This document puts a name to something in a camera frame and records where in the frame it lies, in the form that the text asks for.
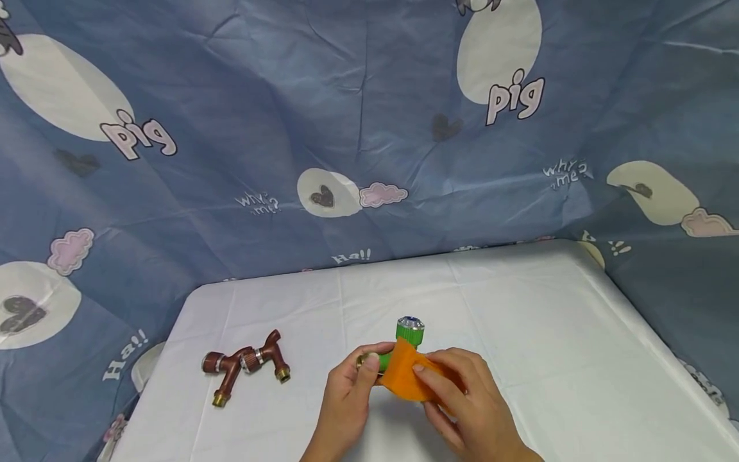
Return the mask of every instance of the green plastic valve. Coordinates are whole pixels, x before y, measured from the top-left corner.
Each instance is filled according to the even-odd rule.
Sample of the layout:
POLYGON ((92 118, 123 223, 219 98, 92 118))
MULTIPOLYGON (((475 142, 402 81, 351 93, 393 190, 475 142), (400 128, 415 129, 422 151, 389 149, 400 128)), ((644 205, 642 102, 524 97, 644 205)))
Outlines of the green plastic valve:
MULTIPOLYGON (((426 326, 421 322, 419 318, 413 316, 403 316, 398 320, 395 326, 395 338, 406 339, 414 348, 418 349, 418 345, 423 341, 423 331, 426 326)), ((380 373, 385 372, 388 364, 390 364, 390 353, 380 355, 380 373)), ((357 366, 360 366, 364 362, 366 356, 360 356, 357 361, 357 366)))

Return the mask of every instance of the orange cloth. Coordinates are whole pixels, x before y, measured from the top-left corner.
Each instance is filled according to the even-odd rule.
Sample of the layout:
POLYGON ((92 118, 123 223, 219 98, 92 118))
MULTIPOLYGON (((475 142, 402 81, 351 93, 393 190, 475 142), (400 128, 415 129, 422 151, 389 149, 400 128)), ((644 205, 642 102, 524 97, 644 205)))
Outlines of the orange cloth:
POLYGON ((426 386, 413 371, 413 364, 420 364, 426 369, 435 371, 437 374, 453 381, 457 388, 463 392, 466 390, 462 378, 447 366, 437 364, 415 350, 406 339, 399 338, 390 357, 385 374, 382 377, 382 385, 393 392, 397 397, 407 401, 431 401, 444 407, 436 393, 426 386))

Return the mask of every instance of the pink cloud print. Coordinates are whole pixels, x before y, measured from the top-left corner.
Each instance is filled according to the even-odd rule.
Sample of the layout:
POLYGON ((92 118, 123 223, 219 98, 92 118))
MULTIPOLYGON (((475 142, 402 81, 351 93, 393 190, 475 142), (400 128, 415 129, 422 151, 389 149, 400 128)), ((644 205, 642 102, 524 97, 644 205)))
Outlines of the pink cloud print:
POLYGON ((374 182, 369 188, 359 191, 359 203, 362 207, 377 208, 380 205, 399 203, 408 197, 408 191, 396 185, 374 182))
POLYGON ((95 233, 92 230, 82 228, 78 231, 68 231, 64 237, 54 239, 47 265, 60 276, 69 276, 74 270, 82 267, 82 260, 87 257, 94 238, 95 233))
POLYGON ((739 231, 726 218, 709 214, 703 207, 698 207, 683 217, 681 226, 690 237, 739 236, 739 231))

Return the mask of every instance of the brown faucet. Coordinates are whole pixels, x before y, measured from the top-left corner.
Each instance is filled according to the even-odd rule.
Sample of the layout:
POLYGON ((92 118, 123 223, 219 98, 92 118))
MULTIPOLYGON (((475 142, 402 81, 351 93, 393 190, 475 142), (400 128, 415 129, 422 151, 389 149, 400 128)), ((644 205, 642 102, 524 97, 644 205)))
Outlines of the brown faucet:
POLYGON ((226 373, 221 386, 214 393, 213 405, 215 407, 224 407, 226 405, 226 401, 231 397, 231 390, 234 388, 239 370, 242 368, 247 374, 251 374, 259 370, 266 361, 272 360, 275 365, 275 377, 277 377, 277 380, 281 384, 290 380, 290 366, 282 358, 282 352, 277 344, 278 340, 280 340, 279 331, 275 329, 267 337, 265 345, 261 348, 242 348, 231 356, 226 356, 216 351, 211 351, 205 355, 205 358, 202 359, 201 366, 204 373, 226 373))

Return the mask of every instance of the faucet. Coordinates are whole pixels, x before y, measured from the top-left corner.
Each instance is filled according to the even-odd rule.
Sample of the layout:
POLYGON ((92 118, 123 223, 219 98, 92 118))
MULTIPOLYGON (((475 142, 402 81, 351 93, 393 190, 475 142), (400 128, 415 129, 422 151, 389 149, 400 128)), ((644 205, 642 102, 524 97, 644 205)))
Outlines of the faucet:
POLYGON ((266 361, 272 360, 275 366, 275 377, 281 384, 290 380, 290 366, 282 358, 277 341, 281 336, 277 329, 273 330, 261 348, 245 347, 231 356, 217 351, 211 351, 202 359, 201 368, 204 373, 225 373, 221 386, 213 397, 215 407, 224 407, 231 398, 231 391, 239 376, 239 370, 244 369, 247 374, 255 373, 266 361))
MULTIPOLYGON (((395 338, 406 339, 413 347, 417 350, 418 345, 423 341, 423 332, 426 329, 425 324, 419 319, 413 316, 403 316, 398 320, 395 325, 395 338)), ((390 364, 390 358, 392 357, 392 351, 380 355, 380 371, 379 375, 385 372, 387 365, 390 364)), ((362 355, 357 358, 357 368, 359 368, 367 355, 362 355)))

